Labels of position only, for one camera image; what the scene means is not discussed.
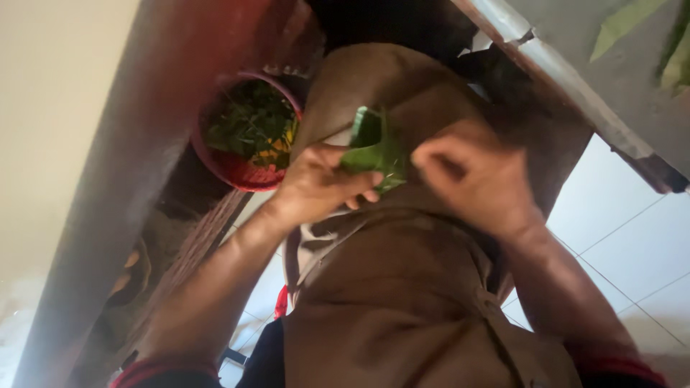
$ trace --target fingers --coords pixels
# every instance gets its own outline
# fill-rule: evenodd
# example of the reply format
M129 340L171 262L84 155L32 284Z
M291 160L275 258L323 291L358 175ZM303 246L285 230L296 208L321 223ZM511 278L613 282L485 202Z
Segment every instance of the fingers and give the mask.
M377 193L374 190L367 190L367 191L363 192L362 197L364 197L369 202L378 202L379 199L381 198L379 196L379 193Z
M310 155L312 155L312 157L317 157L327 166L335 168L340 165L340 158L349 149L349 147L344 146L331 146L330 144L318 143L309 146L303 151L303 154L308 157Z
M430 157L424 162L421 169L422 178L436 191L446 193L453 190L457 184L458 176L450 171L448 162L444 162L438 157Z
M479 162L484 152L475 144L455 135L446 135L429 139L418 146L412 153L412 163L417 167L424 167L428 161L442 155L450 162L470 167Z
M352 210L359 209L359 203L357 202L357 197L348 198L345 201L345 205L347 205L347 207L349 207Z
M369 202L378 202L381 197L379 196L379 193L377 193L374 190L367 190L362 193L362 197L364 197L365 200ZM357 197L350 197L345 201L345 205L347 207L351 208L352 210L357 210L359 209L359 202L357 201Z
M443 155L450 162L472 167L481 165L497 146L498 138L485 124L461 120L418 146L412 162L421 167L429 158Z
M383 174L377 171L368 171L357 175L348 175L343 172L337 176L336 187L341 195L349 198L371 190L382 180L384 180Z

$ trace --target person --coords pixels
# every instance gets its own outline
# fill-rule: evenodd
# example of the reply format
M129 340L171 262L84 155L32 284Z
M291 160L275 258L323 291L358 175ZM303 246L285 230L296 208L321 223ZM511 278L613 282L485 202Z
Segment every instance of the person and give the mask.
M163 303L113 387L218 387L284 240L294 310L266 326L238 387L663 387L545 226L591 129L548 101L486 104L455 56L382 23L390 8L372 4L390 1L311 3L330 43L284 181ZM385 108L411 154L383 195L380 173L339 168L360 106ZM501 311L513 285L533 333Z

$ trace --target red cloth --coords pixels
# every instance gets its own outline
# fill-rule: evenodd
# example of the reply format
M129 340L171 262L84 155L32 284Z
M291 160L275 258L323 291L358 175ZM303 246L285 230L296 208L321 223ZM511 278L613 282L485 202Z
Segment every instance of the red cloth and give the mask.
M280 290L280 293L278 293L278 301L275 303L275 317L273 317L273 320L276 320L282 316L287 315L288 313L288 286L285 285L283 286L283 289Z
M127 367L110 384L110 388L130 388L147 378L172 370L197 371L218 377L218 368L213 362L191 362L180 359L143 360Z

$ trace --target floor tile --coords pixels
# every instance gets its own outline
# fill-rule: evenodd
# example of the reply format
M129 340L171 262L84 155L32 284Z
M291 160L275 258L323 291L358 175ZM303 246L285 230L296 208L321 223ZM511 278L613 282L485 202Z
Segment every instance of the floor tile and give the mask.
M235 388L240 379L242 379L242 369L239 365L228 362L223 366L223 368L218 372L218 377L220 377L220 385L225 388Z
M508 294L506 301L503 302L503 305L501 307L503 308L505 306L508 306L510 303L514 302L517 298L518 298L518 290L513 289L513 291L510 294Z
M643 299L638 306L690 346L690 275Z
M239 351L263 324L263 320L250 314L242 313L233 337L230 339L230 349Z
M690 273L690 196L671 194L581 257L634 302Z
M635 340L640 353L654 356L670 353L682 346L636 304L621 311L618 317Z
M529 324L529 322L527 322L527 317L525 316L524 311L522 310L522 305L520 304L519 299L516 299L512 303L503 307L502 310L508 318L516 321L518 324L520 324L520 326L524 327L529 331L534 331L532 330L532 326Z
M285 286L283 258L275 254L252 291L244 311L265 321L273 315L280 290Z
M514 320L514 319L511 318L511 317L507 317L507 318L508 318L508 321L509 321L511 324L514 324L515 326L521 327L521 328L524 329L524 327L523 327L518 321Z
M247 202L242 212L237 216L234 225L239 227L242 225L264 202L271 198L275 190L264 191L262 193L254 193L252 198Z
M606 280L606 278L601 276L594 268L592 268L591 265L587 264L581 258L577 258L577 260L578 263L580 263L580 266L584 269L584 271L587 272L589 278L592 279L597 288L599 288L599 291L601 291L601 293L604 294L604 298L606 298L609 301L609 304L611 305L611 307L613 307L613 310L616 313L619 313L633 305L632 300L630 300L622 292L615 288L610 281Z
M252 338L249 338L249 341L247 341L246 344L238 351L242 353L243 356L249 357L252 355L252 352L254 351L254 348L257 346L257 342L259 341L259 337L261 337L261 333L264 332L264 329L266 328L266 324L262 324L259 330L254 333Z
M659 198L594 135L563 185L546 225L579 254Z

